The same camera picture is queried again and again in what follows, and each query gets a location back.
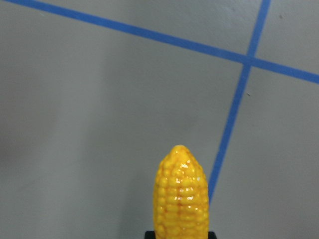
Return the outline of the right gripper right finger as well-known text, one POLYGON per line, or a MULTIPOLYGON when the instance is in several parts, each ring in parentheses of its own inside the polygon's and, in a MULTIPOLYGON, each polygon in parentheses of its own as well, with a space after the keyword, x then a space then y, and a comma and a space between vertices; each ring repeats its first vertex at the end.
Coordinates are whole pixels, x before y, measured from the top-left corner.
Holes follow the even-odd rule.
POLYGON ((213 231, 208 232, 208 239, 216 239, 216 233, 213 231))

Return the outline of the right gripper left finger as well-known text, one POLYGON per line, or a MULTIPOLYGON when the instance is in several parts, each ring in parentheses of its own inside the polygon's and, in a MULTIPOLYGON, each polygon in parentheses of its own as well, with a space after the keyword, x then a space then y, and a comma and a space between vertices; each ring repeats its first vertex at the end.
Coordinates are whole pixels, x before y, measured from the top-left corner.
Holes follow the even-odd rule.
POLYGON ((145 232, 145 239, 155 239, 155 232, 154 231, 146 231, 145 232))

